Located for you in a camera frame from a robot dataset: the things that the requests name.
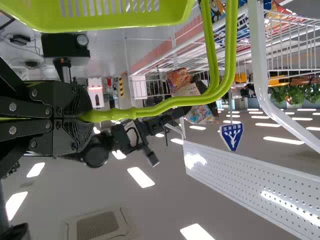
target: white metal shelf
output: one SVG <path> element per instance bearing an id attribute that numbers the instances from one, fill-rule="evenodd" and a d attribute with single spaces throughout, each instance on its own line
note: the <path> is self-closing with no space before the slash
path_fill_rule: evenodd
<path id="1" fill-rule="evenodd" d="M 195 22 L 192 27 L 183 29 L 184 32 L 180 32 L 178 38 L 172 41 L 178 42 L 181 36 L 194 32 L 201 24 L 202 22 Z M 269 72 L 298 71 L 300 74 L 301 71 L 320 71 L 320 59 L 317 56 L 317 48 L 320 45 L 318 40 L 320 38 L 320 20 L 265 10 L 264 25 Z M 219 67 L 223 73 L 225 19 L 222 18 L 215 22 L 212 29 Z M 252 58 L 247 5 L 239 9 L 238 30 L 237 72 L 250 74 L 252 73 Z M 209 69 L 203 31 L 177 46 L 172 44 L 170 50 L 140 69 L 134 70 L 132 75 L 161 75 L 179 68 L 187 68 L 189 72 L 201 72 Z"/>

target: green leaves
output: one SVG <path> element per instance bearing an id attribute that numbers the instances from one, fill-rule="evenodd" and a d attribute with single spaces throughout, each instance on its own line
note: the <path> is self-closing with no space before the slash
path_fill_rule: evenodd
<path id="1" fill-rule="evenodd" d="M 299 86 L 279 86 L 271 88 L 271 98 L 277 103 L 286 100 L 292 105 L 303 104 L 304 100 L 316 103 L 320 99 L 320 84 L 308 84 Z"/>

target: ceiling light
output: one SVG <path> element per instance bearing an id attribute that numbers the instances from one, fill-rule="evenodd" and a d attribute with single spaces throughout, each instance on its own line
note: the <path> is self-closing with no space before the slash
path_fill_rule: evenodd
<path id="1" fill-rule="evenodd" d="M 249 114 L 264 114 L 263 111 L 250 111 Z"/>
<path id="2" fill-rule="evenodd" d="M 271 127 L 271 128 L 278 128 L 281 126 L 280 124 L 262 123 L 262 122 L 257 122 L 255 125 L 260 127 Z"/>
<path id="3" fill-rule="evenodd" d="M 314 112 L 317 111 L 315 108 L 300 108 L 298 111 L 305 111 L 305 112 Z"/>
<path id="4" fill-rule="evenodd" d="M 215 240 L 198 223 L 192 224 L 180 230 L 186 240 Z"/>
<path id="5" fill-rule="evenodd" d="M 308 117 L 293 117 L 292 120 L 295 120 L 295 121 L 311 121 L 312 118 L 308 118 Z"/>
<path id="6" fill-rule="evenodd" d="M 224 120 L 223 121 L 225 124 L 230 124 L 231 121 L 230 120 Z M 240 121 L 232 121 L 233 124 L 240 124 L 241 122 Z"/>
<path id="7" fill-rule="evenodd" d="M 240 118 L 240 115 L 232 115 L 233 118 Z"/>
<path id="8" fill-rule="evenodd" d="M 280 138 L 280 137 L 273 137 L 273 136 L 265 136 L 263 139 L 268 141 L 278 142 L 278 143 L 285 143 L 285 144 L 294 144 L 294 145 L 304 144 L 303 141 L 291 140 L 287 138 Z"/>
<path id="9" fill-rule="evenodd" d="M 155 185 L 154 181 L 152 181 L 140 168 L 131 167 L 128 168 L 127 171 L 143 189 Z"/>
<path id="10" fill-rule="evenodd" d="M 196 129 L 196 130 L 206 130 L 204 126 L 190 126 L 189 128 Z"/>
<path id="11" fill-rule="evenodd" d="M 320 131 L 320 127 L 308 126 L 307 130 Z"/>
<path id="12" fill-rule="evenodd" d="M 175 143 L 175 144 L 180 144 L 180 145 L 183 145 L 184 144 L 184 141 L 181 140 L 181 139 L 178 139 L 178 138 L 173 138 L 170 140 L 171 142 Z"/>
<path id="13" fill-rule="evenodd" d="M 11 221 L 14 218 L 16 212 L 20 208 L 21 204 L 23 203 L 27 195 L 27 191 L 16 193 L 13 194 L 6 202 L 5 208 L 9 221 Z"/>
<path id="14" fill-rule="evenodd" d="M 269 116 L 251 116 L 252 119 L 269 119 Z"/>
<path id="15" fill-rule="evenodd" d="M 157 133 L 155 136 L 156 136 L 157 138 L 163 138 L 165 135 L 163 135 L 162 133 Z"/>
<path id="16" fill-rule="evenodd" d="M 113 156 L 115 156 L 116 159 L 121 160 L 125 159 L 127 156 L 122 153 L 122 151 L 117 150 L 117 151 L 112 151 Z"/>
<path id="17" fill-rule="evenodd" d="M 44 162 L 39 162 L 36 163 L 31 170 L 29 171 L 29 173 L 26 175 L 27 178 L 32 178 L 32 177 L 36 177 L 41 173 L 41 170 L 44 168 L 45 163 Z"/>

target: merchandise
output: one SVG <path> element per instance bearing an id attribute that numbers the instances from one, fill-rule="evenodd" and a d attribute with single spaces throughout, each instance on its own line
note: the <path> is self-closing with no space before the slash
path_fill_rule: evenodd
<path id="1" fill-rule="evenodd" d="M 188 70 L 181 68 L 167 73 L 167 82 L 172 96 L 199 96 L 207 87 L 199 80 L 196 81 L 189 75 Z M 192 107 L 182 107 L 185 118 L 192 124 L 212 124 L 218 122 L 218 111 L 215 102 Z"/>

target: green cart handle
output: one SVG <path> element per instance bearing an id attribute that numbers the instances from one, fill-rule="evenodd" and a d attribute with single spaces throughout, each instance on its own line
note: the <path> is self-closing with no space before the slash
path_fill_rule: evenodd
<path id="1" fill-rule="evenodd" d="M 211 10 L 208 0 L 201 1 L 203 30 L 210 70 L 211 83 L 207 91 L 200 96 L 175 96 L 152 107 L 129 109 L 113 108 L 108 111 L 91 110 L 80 116 L 85 122 L 100 123 L 107 120 L 136 119 L 157 116 L 173 107 L 210 104 L 225 95 L 232 86 L 236 75 L 236 47 L 238 24 L 238 0 L 227 0 L 225 34 L 225 72 L 219 84 L 219 68 L 211 22 Z"/>

